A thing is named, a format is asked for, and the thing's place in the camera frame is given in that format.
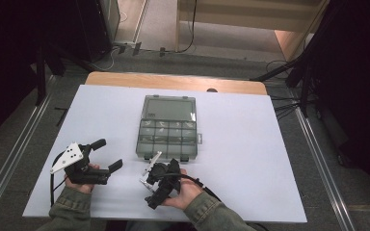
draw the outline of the human hand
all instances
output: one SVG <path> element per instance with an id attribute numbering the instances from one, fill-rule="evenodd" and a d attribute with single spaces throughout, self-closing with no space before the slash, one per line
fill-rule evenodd
<path id="1" fill-rule="evenodd" d="M 92 164 L 89 164 L 92 168 L 94 169 L 100 169 L 100 166 L 99 165 L 92 165 Z M 84 185 L 79 185 L 79 184 L 73 184 L 71 183 L 70 179 L 68 179 L 67 175 L 65 175 L 65 179 L 66 179 L 66 186 L 69 187 L 69 188 L 73 188 L 81 193 L 91 193 L 92 190 L 94 189 L 94 185 L 93 184 L 84 184 Z"/>
<path id="2" fill-rule="evenodd" d="M 187 174 L 185 169 L 181 169 L 182 174 Z M 192 180 L 181 178 L 181 190 L 179 195 L 174 198 L 167 198 L 162 205 L 173 206 L 174 208 L 185 210 L 188 205 L 200 194 L 202 188 Z"/>

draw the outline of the gray floor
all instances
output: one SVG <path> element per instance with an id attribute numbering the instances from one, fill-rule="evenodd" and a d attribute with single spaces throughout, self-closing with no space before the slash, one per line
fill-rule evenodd
<path id="1" fill-rule="evenodd" d="M 179 75 L 211 76 L 226 79 L 248 79 L 266 73 L 267 63 L 230 60 L 212 57 L 167 54 L 141 51 L 133 56 L 132 50 L 115 52 L 112 72 L 146 72 Z M 109 57 L 96 63 L 107 67 Z M 271 69 L 278 64 L 270 64 Z M 47 218 L 23 218 L 22 213 L 28 201 L 30 190 L 35 186 L 40 170 L 59 132 L 63 111 L 68 108 L 79 85 L 84 84 L 88 73 L 80 67 L 68 64 L 66 74 L 56 77 L 50 89 L 48 102 L 41 120 L 25 146 L 8 186 L 0 197 L 0 230 L 35 230 Z M 291 97 L 290 90 L 283 84 L 285 73 L 265 82 L 270 95 Z M 0 169 L 20 135 L 27 119 L 34 110 L 36 92 L 33 91 L 19 105 L 18 109 L 0 128 Z M 275 107 L 291 104 L 291 100 L 275 100 Z M 344 168 L 336 161 L 336 150 L 327 131 L 315 111 L 310 107 L 309 121 L 319 142 L 330 171 L 343 199 L 350 210 L 357 230 L 370 230 L 370 177 L 357 168 Z M 295 174 L 308 223 L 264 224 L 271 231 L 276 230 L 341 230 L 323 180 L 308 147 L 302 126 L 295 112 L 279 121 L 281 133 Z M 95 219 L 92 230 L 104 230 L 105 220 Z"/>

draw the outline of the white mounting plate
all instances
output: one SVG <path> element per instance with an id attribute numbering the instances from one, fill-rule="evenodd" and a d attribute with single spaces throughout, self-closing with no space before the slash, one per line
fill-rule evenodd
<path id="1" fill-rule="evenodd" d="M 69 145 L 63 155 L 59 158 L 56 164 L 50 169 L 50 173 L 54 174 L 55 172 L 62 170 L 65 167 L 68 167 L 80 160 L 83 159 L 83 153 L 80 151 L 79 144 L 73 142 Z"/>

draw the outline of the jacket sleeve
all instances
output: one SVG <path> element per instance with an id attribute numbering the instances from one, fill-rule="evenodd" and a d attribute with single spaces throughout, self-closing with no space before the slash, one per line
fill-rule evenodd
<path id="1" fill-rule="evenodd" d="M 90 193 L 82 193 L 73 188 L 65 187 L 50 209 L 49 216 L 52 221 L 37 231 L 90 230 L 91 200 Z"/>
<path id="2" fill-rule="evenodd" d="M 207 192 L 198 195 L 184 213 L 198 231 L 255 230 L 248 226 L 233 210 L 227 208 Z"/>

